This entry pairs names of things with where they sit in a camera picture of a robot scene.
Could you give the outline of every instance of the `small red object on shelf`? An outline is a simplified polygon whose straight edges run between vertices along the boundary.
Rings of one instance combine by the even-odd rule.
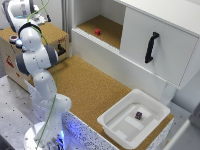
[[[101,30],[100,29],[95,29],[95,35],[100,35],[101,34]]]

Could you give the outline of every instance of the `cabinet door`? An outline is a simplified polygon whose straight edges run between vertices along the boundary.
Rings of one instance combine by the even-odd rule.
[[[148,43],[153,32],[151,56],[145,63]],[[198,38],[173,26],[127,8],[124,20],[120,54],[147,70],[179,86]]]

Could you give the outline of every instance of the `black handle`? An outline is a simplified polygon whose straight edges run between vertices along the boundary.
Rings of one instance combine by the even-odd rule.
[[[66,50],[60,44],[58,44],[58,49],[60,50],[59,52],[57,52],[58,56],[60,56],[66,52]]]
[[[149,41],[149,45],[147,48],[147,53],[145,56],[145,63],[148,64],[149,62],[151,62],[153,60],[153,57],[151,57],[151,53],[152,53],[152,49],[153,49],[153,45],[154,45],[154,40],[156,38],[158,38],[160,35],[156,32],[153,32],[153,36],[151,37],[150,41]]]

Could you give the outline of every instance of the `white plastic bin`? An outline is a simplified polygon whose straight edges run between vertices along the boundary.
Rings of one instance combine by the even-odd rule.
[[[141,120],[135,118],[142,113]],[[97,120],[105,133],[126,149],[137,148],[170,113],[170,109],[140,90],[133,90]]]

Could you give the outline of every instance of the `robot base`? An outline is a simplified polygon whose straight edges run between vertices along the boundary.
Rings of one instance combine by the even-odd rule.
[[[33,127],[31,127],[24,136],[24,149],[25,150],[36,150],[37,142],[34,140],[34,137],[39,132],[39,130],[42,128],[42,126],[45,124],[45,122],[40,122],[38,124],[35,124]],[[64,138],[65,148],[68,147],[70,139],[66,137]],[[49,147],[46,145],[39,145],[37,150],[57,150],[56,147]]]

